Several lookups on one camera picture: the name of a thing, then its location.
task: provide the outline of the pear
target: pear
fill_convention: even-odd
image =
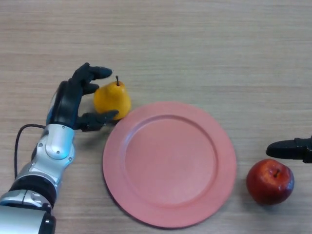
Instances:
[[[119,113],[113,120],[124,118],[131,109],[131,99],[127,93],[123,82],[119,81],[116,76],[116,81],[98,88],[94,93],[93,104],[95,111],[99,114],[111,110],[118,110]]]

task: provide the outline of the pear stem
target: pear stem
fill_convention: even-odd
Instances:
[[[119,77],[116,76],[116,80],[117,80],[117,86],[119,86]]]

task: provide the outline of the round plate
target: round plate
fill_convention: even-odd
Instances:
[[[236,157],[222,127],[206,112],[156,102],[122,119],[103,154],[115,201],[134,218],[183,228],[213,215],[229,198]]]

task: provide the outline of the apple stem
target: apple stem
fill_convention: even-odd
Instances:
[[[277,177],[278,173],[280,173],[280,170],[277,169],[276,173],[273,175],[275,178]]]
[[[119,78],[118,78],[118,76],[116,76],[116,80],[117,80],[117,86],[119,86]]]

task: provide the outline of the wooden table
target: wooden table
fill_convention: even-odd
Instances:
[[[126,216],[105,190],[102,151],[111,129],[77,132],[77,158],[55,206],[58,234],[311,233],[312,166],[282,161],[295,190],[272,209],[256,205],[245,188],[271,142],[311,135],[311,42],[310,0],[2,0],[0,192],[13,182],[19,128],[44,124],[59,83],[89,62],[114,69],[133,108],[175,100],[209,112],[233,141],[237,180],[226,205],[205,222],[153,229]],[[81,113],[91,101],[83,99]],[[23,133],[19,169],[40,134]]]

